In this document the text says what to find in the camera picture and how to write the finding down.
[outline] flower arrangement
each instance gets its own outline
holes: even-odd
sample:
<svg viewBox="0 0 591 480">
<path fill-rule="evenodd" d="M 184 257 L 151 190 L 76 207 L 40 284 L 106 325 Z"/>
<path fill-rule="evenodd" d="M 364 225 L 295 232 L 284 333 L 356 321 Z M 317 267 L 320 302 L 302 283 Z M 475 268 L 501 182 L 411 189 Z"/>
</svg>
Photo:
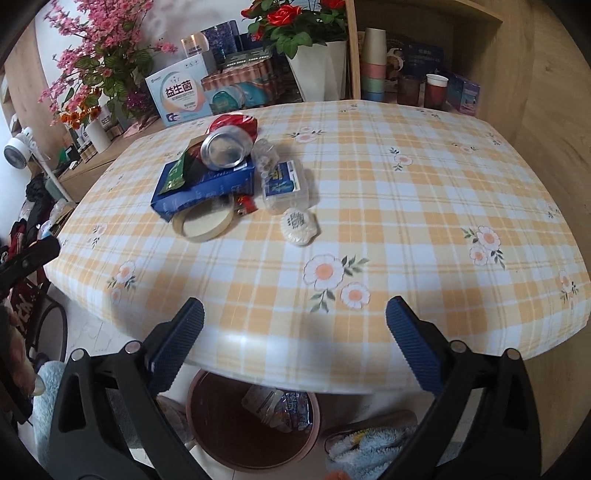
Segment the flower arrangement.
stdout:
<svg viewBox="0 0 591 480">
<path fill-rule="evenodd" d="M 255 0 L 242 16 L 255 20 L 248 26 L 254 40 L 270 40 L 291 59 L 299 46 L 347 39 L 345 0 L 320 0 L 320 9 L 315 1 L 302 8 L 291 0 Z"/>
<path fill-rule="evenodd" d="M 93 95 L 100 95 L 98 89 L 94 90 L 92 93 Z M 88 125 L 89 122 L 92 122 L 94 119 L 98 118 L 101 111 L 102 109 L 98 105 L 93 107 L 83 105 L 80 107 L 80 111 L 76 110 L 73 112 L 61 113 L 60 120 L 61 123 L 70 125 L 74 130 L 78 130 L 80 125 Z"/>
<path fill-rule="evenodd" d="M 39 101 L 50 101 L 54 122 L 67 119 L 72 126 L 79 122 L 86 125 L 93 119 L 102 93 L 110 98 L 107 106 L 111 112 L 117 100 L 126 116 L 149 117 L 155 107 L 150 93 L 139 87 L 138 81 L 152 72 L 153 52 L 177 50 L 169 43 L 139 46 L 140 26 L 153 0 L 74 1 L 86 21 L 64 12 L 58 0 L 51 0 L 51 11 L 45 16 L 61 35 L 74 35 L 82 42 L 62 52 L 57 67 L 63 72 Z"/>
</svg>

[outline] yellow plaid tablecloth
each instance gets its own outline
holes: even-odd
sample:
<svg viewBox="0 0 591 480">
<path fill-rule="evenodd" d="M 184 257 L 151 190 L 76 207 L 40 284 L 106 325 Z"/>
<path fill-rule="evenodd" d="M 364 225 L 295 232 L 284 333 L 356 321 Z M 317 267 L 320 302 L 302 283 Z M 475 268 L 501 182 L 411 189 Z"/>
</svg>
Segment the yellow plaid tablecloth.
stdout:
<svg viewBox="0 0 591 480">
<path fill-rule="evenodd" d="M 569 227 L 488 124 L 354 101 L 250 113 L 314 179 L 311 245 L 286 243 L 262 209 L 203 244 L 151 210 L 164 164 L 207 118 L 142 138 L 109 167 L 60 233 L 50 280 L 138 339 L 195 296 L 206 326 L 189 361 L 310 391 L 418 389 L 384 319 L 395 295 L 493 355 L 532 357 L 586 324 L 590 281 Z"/>
</svg>

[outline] desk fan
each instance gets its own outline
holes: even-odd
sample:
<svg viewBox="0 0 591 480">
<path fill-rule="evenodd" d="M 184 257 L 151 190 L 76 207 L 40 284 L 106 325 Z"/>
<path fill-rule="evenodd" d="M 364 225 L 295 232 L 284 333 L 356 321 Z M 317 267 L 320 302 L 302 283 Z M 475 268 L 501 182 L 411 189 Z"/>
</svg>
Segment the desk fan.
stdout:
<svg viewBox="0 0 591 480">
<path fill-rule="evenodd" d="M 47 160 L 49 160 L 49 158 L 43 155 L 39 150 L 37 142 L 33 140 L 33 130 L 30 127 L 26 127 L 25 130 L 8 141 L 6 147 L 4 147 L 4 157 L 6 158 L 7 162 L 10 163 L 10 165 L 18 168 L 19 170 L 22 170 L 27 166 L 27 161 L 32 158 L 35 159 L 39 166 L 45 171 L 45 173 L 47 173 L 47 176 L 58 188 L 64 198 L 68 202 L 74 201 L 51 171 L 51 168 L 47 164 Z"/>
</svg>

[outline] tin lid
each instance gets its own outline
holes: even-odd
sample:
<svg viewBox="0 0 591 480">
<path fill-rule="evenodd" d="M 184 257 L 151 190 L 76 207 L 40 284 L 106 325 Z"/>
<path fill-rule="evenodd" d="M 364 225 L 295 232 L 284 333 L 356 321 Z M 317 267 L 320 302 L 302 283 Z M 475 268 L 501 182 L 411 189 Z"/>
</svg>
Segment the tin lid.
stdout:
<svg viewBox="0 0 591 480">
<path fill-rule="evenodd" d="M 201 161 L 210 170 L 234 168 L 250 155 L 251 136 L 240 127 L 227 125 L 211 132 L 201 145 Z"/>
</svg>

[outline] white floor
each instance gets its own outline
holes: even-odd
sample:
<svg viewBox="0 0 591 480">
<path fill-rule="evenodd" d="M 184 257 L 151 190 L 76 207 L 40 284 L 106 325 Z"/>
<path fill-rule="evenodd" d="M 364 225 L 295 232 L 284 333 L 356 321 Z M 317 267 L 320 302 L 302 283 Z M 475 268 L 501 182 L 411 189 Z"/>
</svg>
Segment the white floor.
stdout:
<svg viewBox="0 0 591 480">
<path fill-rule="evenodd" d="M 62 303 L 68 318 L 67 356 L 76 348 L 84 348 L 91 355 L 103 355 L 119 351 L 130 337 L 119 333 L 112 325 L 94 317 L 78 304 L 70 301 L 60 291 L 52 287 L 50 295 Z M 40 351 L 49 355 L 51 359 L 59 357 L 61 345 L 61 320 L 50 314 L 41 332 Z M 182 404 L 185 403 L 189 384 L 199 369 L 191 365 L 183 365 L 172 388 L 164 395 Z M 470 399 L 462 421 L 458 426 L 455 439 L 465 437 L 478 406 L 479 393 Z M 412 410 L 419 421 L 426 414 L 433 398 L 430 394 L 419 393 L 408 395 L 404 392 L 388 392 L 374 395 L 320 395 L 323 410 L 323 429 L 339 424 L 370 418 L 379 413 L 394 410 Z M 19 430 L 22 441 L 34 453 L 34 439 L 32 428 L 25 424 Z M 150 464 L 143 450 L 133 450 L 134 456 L 144 463 Z M 285 469 L 268 474 L 251 474 L 235 472 L 220 465 L 209 457 L 200 447 L 196 446 L 191 454 L 201 464 L 203 469 L 213 480 L 322 480 L 327 473 L 325 454 L 321 445 L 316 445 L 312 452 L 301 462 Z"/>
</svg>

